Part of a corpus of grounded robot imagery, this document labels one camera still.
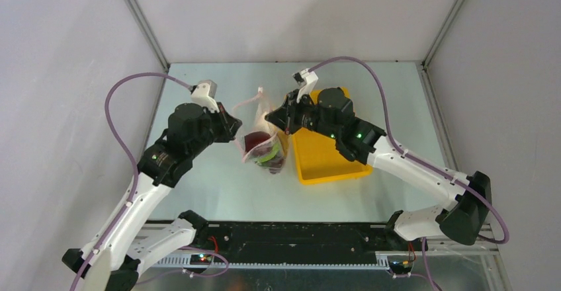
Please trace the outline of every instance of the gray wall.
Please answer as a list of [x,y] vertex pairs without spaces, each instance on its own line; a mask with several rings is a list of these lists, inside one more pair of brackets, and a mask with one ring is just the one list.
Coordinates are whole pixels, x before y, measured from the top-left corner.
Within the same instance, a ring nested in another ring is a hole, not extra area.
[[[0,0],[0,290],[67,290],[60,261],[102,226],[132,175],[105,123],[112,84],[158,71],[123,0]],[[135,154],[160,79],[111,104]]]
[[468,0],[429,74],[460,166],[491,177],[513,289],[561,290],[561,0]]

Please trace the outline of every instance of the red object in bag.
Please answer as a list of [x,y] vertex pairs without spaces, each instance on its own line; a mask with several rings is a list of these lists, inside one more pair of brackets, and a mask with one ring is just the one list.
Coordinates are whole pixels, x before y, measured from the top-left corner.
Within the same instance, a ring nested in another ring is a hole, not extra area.
[[[245,152],[249,153],[253,148],[269,139],[271,139],[271,136],[263,131],[256,131],[246,135],[243,137],[245,142]],[[273,151],[272,147],[260,147],[259,149],[256,149],[256,153],[253,155],[266,155],[271,151]],[[284,165],[284,155],[282,154],[282,151],[277,151],[275,156],[272,159],[267,160],[266,163],[266,167],[269,168],[269,172],[271,174],[277,174]]]

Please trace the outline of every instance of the white bracket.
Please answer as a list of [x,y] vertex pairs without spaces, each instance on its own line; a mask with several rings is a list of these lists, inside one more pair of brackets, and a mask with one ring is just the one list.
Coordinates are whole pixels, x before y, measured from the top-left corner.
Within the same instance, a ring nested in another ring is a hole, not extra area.
[[190,245],[193,242],[195,232],[196,230],[191,223],[178,218],[165,228],[133,243],[126,254],[133,259],[140,260],[136,269],[140,276],[170,253]]
[[309,73],[308,70],[309,69],[306,68],[299,72],[301,78],[304,81],[300,83],[300,90],[298,91],[298,97],[296,98],[297,103],[300,102],[302,96],[309,95],[314,90],[314,87],[318,82],[318,76],[316,75],[316,72],[313,71]]
[[191,100],[199,106],[206,107],[210,112],[218,112],[218,104],[214,100],[217,87],[218,85],[209,79],[199,81],[191,93]]

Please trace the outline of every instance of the red wire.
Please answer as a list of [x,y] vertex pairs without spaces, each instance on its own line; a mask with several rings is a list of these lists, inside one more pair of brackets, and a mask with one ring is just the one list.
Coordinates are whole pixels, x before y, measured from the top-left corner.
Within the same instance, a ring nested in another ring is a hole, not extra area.
[[210,236],[208,240],[211,240],[214,243],[214,253],[218,253],[218,242],[214,236]]
[[415,254],[415,249],[413,248],[413,244],[409,242],[409,248],[413,251],[413,261],[417,260],[417,255]]

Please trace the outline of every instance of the white wall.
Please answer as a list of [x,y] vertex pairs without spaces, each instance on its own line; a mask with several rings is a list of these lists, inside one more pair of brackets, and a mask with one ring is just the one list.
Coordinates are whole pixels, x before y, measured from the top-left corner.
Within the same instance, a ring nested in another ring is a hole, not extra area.
[[170,62],[421,60],[454,0],[138,0]]
[[561,290],[561,0],[468,0],[429,74],[461,167],[491,177],[514,290]]
[[[105,95],[160,68],[123,0],[0,0],[0,17],[0,290],[65,290],[64,251],[91,239],[132,175]],[[130,83],[112,102],[136,154],[160,83]]]

